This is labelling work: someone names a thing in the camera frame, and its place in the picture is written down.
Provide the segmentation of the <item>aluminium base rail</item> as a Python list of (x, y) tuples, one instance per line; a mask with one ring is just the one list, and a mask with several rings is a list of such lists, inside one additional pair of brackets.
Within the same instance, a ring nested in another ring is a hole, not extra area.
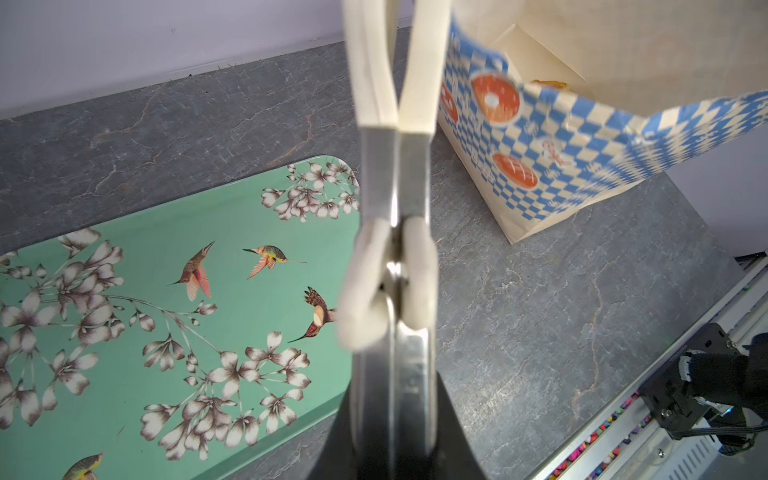
[(533, 479), (699, 479), (754, 445), (767, 423), (743, 406), (695, 396), (688, 364), (749, 356), (767, 330), (767, 257), (532, 473)]

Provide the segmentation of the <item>yellow fake bread loaf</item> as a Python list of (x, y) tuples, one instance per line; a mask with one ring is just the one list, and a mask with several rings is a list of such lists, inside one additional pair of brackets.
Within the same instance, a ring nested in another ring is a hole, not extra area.
[(555, 90), (570, 91), (570, 86), (567, 83), (555, 81), (555, 80), (534, 80), (534, 84), (541, 85), (547, 88)]

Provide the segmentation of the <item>green floral tray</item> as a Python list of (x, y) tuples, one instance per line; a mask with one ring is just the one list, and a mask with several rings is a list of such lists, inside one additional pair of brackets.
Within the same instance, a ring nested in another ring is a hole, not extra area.
[(5, 479), (221, 479), (333, 413), (358, 182), (317, 156), (1, 259)]

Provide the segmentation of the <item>metal tongs with white tips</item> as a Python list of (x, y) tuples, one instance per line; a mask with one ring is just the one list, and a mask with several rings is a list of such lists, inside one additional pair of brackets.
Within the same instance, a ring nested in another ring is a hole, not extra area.
[(448, 44), (451, 5), (420, 1), (413, 10), (404, 81), (393, 64), (399, 5), (343, 5), (349, 79), (360, 135), (361, 224), (381, 218), (391, 242), (380, 291), (389, 313), (384, 336), (353, 355), (349, 414), (353, 475), (406, 479), (427, 475), (438, 434), (435, 330), (402, 320), (407, 273), (402, 253), (406, 219), (430, 220), (430, 148)]

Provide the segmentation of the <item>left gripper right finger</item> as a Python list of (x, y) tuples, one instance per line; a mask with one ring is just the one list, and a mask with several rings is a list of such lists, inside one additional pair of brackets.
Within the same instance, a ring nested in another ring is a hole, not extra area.
[(405, 220), (402, 253), (407, 282), (402, 293), (402, 320), (413, 330), (433, 328), (438, 303), (438, 252), (423, 217)]

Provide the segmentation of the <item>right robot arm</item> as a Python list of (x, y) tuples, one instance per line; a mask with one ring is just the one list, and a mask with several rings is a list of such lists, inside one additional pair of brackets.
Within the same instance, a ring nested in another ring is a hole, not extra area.
[(767, 335), (744, 348), (707, 324), (641, 385), (640, 397), (671, 439), (713, 437), (730, 457), (767, 430)]

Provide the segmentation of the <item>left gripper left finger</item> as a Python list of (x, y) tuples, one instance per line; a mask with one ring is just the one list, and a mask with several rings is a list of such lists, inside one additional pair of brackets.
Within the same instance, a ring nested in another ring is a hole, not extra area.
[(391, 226), (387, 220), (362, 222), (336, 312), (339, 343), (350, 352), (365, 350), (387, 331), (387, 300), (380, 286), (390, 242)]

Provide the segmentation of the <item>checkered paper bag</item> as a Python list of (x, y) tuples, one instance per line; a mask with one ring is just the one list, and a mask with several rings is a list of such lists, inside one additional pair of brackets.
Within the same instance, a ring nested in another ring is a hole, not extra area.
[(765, 124), (767, 5), (456, 1), (441, 96), (516, 243)]

